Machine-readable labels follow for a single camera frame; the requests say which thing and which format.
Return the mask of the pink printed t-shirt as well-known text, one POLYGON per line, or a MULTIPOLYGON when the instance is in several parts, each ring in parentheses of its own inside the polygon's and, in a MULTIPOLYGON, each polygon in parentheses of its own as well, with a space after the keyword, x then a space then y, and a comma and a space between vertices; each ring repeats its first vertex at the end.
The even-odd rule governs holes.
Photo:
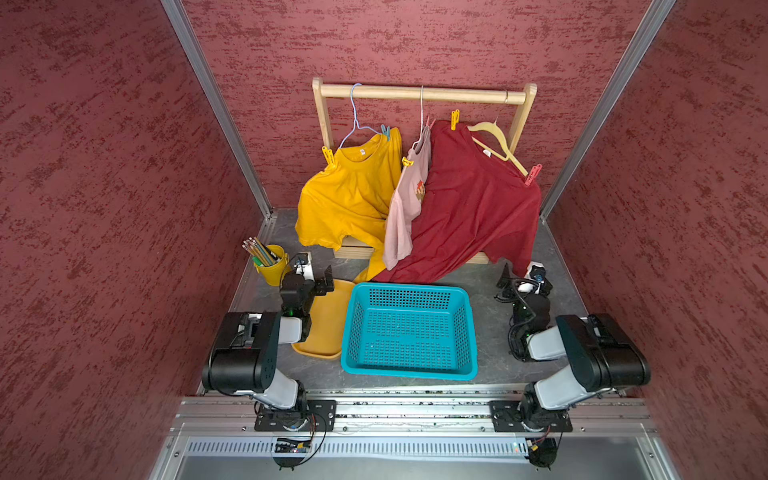
POLYGON ((421 214, 426 195, 426 182, 432 161, 431 130, 419 151, 410 149, 405 156, 414 164, 404 167, 398 185, 392 195, 386 220, 383 262, 387 270, 393 270, 400 260, 408 257, 413 249, 412 223, 421 214))

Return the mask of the white wire hanger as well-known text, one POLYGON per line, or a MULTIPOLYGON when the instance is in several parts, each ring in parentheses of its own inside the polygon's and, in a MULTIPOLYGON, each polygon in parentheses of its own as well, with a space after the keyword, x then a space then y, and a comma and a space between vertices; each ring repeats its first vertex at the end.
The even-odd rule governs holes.
POLYGON ((421 86, 419 89, 419 106, 420 106, 419 137, 411 146, 411 149, 413 151, 419 151, 422 148, 422 145, 424 144, 424 139, 425 139, 425 132, 427 129, 429 129, 426 126, 426 121, 428 116, 425 115, 424 101, 425 101, 425 87, 421 86))

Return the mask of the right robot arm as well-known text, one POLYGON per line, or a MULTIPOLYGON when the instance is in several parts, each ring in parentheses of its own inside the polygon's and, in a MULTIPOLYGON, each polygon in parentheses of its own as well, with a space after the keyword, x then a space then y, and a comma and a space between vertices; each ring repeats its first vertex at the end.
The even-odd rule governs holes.
POLYGON ((612 316, 551 317, 553 285, 542 265, 531 264, 524 277, 513 276, 505 266, 497 288, 495 299, 512 306, 509 353, 524 363, 567 361, 523 390, 513 417, 528 430, 554 425, 583 400, 650 382, 649 362, 612 316))

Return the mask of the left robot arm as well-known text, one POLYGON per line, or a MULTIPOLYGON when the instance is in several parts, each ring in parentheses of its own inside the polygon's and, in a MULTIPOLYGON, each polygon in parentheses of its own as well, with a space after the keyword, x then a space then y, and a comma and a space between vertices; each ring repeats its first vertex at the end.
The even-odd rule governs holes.
POLYGON ((203 388, 247 396, 272 410, 306 413, 302 384, 277 368, 278 347, 308 339, 315 298, 333 290, 330 267, 311 280, 290 272, 280 287, 280 310, 227 313, 202 370, 203 388))

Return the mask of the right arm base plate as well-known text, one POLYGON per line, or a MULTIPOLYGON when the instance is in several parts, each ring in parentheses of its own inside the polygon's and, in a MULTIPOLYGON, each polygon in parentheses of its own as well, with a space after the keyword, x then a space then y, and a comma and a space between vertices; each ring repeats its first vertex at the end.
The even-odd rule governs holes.
POLYGON ((497 433, 569 433, 573 426, 566 410, 546 410, 537 404, 495 400, 488 403, 497 433))

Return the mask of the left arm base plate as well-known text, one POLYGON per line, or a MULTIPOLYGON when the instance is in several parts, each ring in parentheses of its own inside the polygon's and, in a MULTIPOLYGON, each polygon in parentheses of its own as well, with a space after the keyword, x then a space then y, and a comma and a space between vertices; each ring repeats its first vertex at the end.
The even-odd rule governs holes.
POLYGON ((281 410, 259 404, 254 430, 273 433, 326 433, 334 429, 337 402, 308 400, 296 408, 281 410))

